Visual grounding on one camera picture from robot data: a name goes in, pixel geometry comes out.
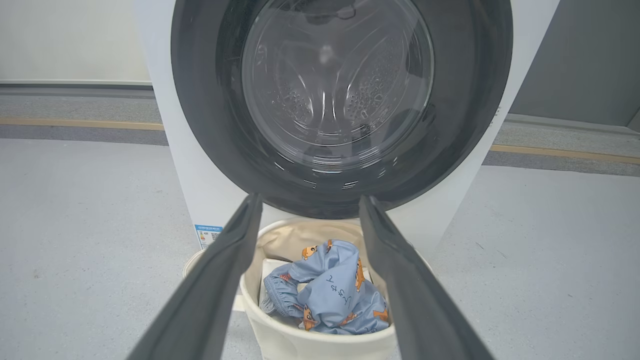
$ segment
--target front-load washing machine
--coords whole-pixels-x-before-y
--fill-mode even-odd
[[[557,3],[138,0],[195,238],[247,193],[262,227],[357,218],[369,194],[428,259]]]
[[[403,357],[490,359],[420,256],[460,205],[558,1],[138,0],[180,185],[211,248],[130,358],[218,358],[258,229],[298,218],[362,223]],[[250,320],[263,353],[292,358],[324,358],[327,343],[333,357],[370,358],[358,349],[394,335],[328,338],[261,316]]]

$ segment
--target gray wall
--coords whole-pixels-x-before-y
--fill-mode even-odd
[[[626,126],[640,108],[640,0],[561,0],[511,113]]]

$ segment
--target yellow floor stripe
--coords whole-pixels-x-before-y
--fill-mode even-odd
[[[133,130],[157,130],[164,131],[162,124],[149,122],[120,122],[120,121],[93,121],[93,120],[62,120],[62,119],[19,119],[0,118],[0,125],[34,125],[34,126],[79,126],[101,127],[105,129],[133,129]],[[611,154],[598,154],[595,152],[542,149],[539,147],[492,145],[491,151],[514,152],[517,154],[561,156],[565,158],[578,158],[587,160],[614,161],[618,163],[640,164],[640,158]]]
[[[151,122],[0,118],[0,125],[79,126],[101,127],[104,129],[164,131],[164,126],[162,124],[155,124]]]
[[[515,152],[518,154],[530,154],[530,155],[562,156],[565,158],[578,158],[578,159],[587,159],[587,160],[614,161],[617,163],[640,164],[640,158],[633,158],[631,156],[598,154],[595,152],[584,152],[584,151],[542,149],[539,147],[492,145],[491,151]]]

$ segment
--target washing machine door opening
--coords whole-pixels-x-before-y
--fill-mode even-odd
[[[418,123],[432,52],[409,0],[271,0],[244,45],[244,96],[285,159],[325,174],[363,169]]]
[[[492,121],[508,0],[177,0],[176,91],[196,139],[248,193],[312,218],[386,209],[447,177]]]

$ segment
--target white wall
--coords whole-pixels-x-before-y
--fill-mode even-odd
[[[132,0],[0,0],[0,83],[150,85]]]

